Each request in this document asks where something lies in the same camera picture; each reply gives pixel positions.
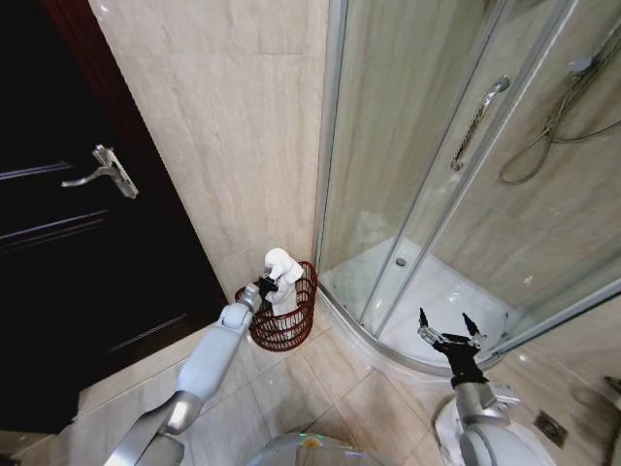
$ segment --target shower enclosure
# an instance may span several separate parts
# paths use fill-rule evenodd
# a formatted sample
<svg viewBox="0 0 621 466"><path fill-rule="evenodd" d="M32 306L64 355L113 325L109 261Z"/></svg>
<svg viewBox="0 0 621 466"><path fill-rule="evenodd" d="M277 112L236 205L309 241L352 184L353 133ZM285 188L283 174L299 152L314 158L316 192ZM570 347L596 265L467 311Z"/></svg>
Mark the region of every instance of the shower enclosure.
<svg viewBox="0 0 621 466"><path fill-rule="evenodd" d="M332 0L315 263L357 333L445 375L621 290L616 0Z"/></svg>

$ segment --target floor drain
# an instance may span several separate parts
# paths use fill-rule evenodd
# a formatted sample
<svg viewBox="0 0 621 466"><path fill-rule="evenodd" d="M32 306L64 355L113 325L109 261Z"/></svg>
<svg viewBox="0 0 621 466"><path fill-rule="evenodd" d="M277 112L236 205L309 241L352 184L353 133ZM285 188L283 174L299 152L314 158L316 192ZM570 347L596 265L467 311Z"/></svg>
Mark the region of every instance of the floor drain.
<svg viewBox="0 0 621 466"><path fill-rule="evenodd" d="M559 424L551 415L540 411L539 416L535 419L534 425L559 449L563 447L567 440L567 429Z"/></svg>

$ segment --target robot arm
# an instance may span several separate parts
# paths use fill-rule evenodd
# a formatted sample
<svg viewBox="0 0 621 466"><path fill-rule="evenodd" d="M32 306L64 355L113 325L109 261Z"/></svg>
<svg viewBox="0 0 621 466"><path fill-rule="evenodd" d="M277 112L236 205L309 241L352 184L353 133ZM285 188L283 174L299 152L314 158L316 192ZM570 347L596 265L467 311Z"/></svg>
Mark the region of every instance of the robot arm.
<svg viewBox="0 0 621 466"><path fill-rule="evenodd" d="M105 466L180 463L183 444L167 434L179 435L186 430L215 395L260 304L259 288L249 284L239 302L222 310L217 323L183 365L175 394L138 418Z"/></svg>
<svg viewBox="0 0 621 466"><path fill-rule="evenodd" d="M440 333L431 328L422 308L418 334L448 358L456 394L456 405L463 426L460 450L467 466L518 466L541 464L533 451L507 427L508 408L519 403L508 385L490 383L476 366L482 336L465 314L471 338Z"/></svg>

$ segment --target door lever handle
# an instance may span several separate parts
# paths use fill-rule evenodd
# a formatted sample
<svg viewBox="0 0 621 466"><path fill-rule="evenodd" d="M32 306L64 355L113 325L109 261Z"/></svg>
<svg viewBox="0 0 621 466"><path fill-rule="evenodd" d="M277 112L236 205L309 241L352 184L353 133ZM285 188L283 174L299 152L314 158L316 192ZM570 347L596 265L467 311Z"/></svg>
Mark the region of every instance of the door lever handle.
<svg viewBox="0 0 621 466"><path fill-rule="evenodd" d="M109 177L117 177L118 176L118 170L116 170L116 168L112 168L112 167L99 167L97 170L95 170L93 173L91 173L90 175L88 175L87 177L82 177L82 178L78 178L77 180L71 180L69 182L62 182L61 186L62 187L75 187L75 186L82 186L83 184L87 184L92 182L94 179L99 178L99 177L103 177L103 176L109 176Z"/></svg>
<svg viewBox="0 0 621 466"><path fill-rule="evenodd" d="M130 199L136 199L138 195L138 188L134 185L127 172L123 169L112 149L98 145L92 152L93 156L101 164L93 173L77 180L70 180L62 182L62 187L76 187L83 186L92 182L96 178L108 176L113 179L114 184L123 194L123 196Z"/></svg>

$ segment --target metal frame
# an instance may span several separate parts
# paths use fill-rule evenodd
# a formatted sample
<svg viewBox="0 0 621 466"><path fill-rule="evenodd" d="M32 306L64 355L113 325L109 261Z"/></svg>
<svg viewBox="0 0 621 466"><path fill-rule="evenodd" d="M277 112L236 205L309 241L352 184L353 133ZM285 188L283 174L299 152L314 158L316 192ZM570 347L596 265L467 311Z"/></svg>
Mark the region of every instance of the metal frame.
<svg viewBox="0 0 621 466"><path fill-rule="evenodd" d="M317 188L315 191L314 232L312 237L312 262L317 271L321 261L321 241L328 201L348 5L348 0L330 0L328 7L326 64L323 75L319 160L317 163Z"/></svg>

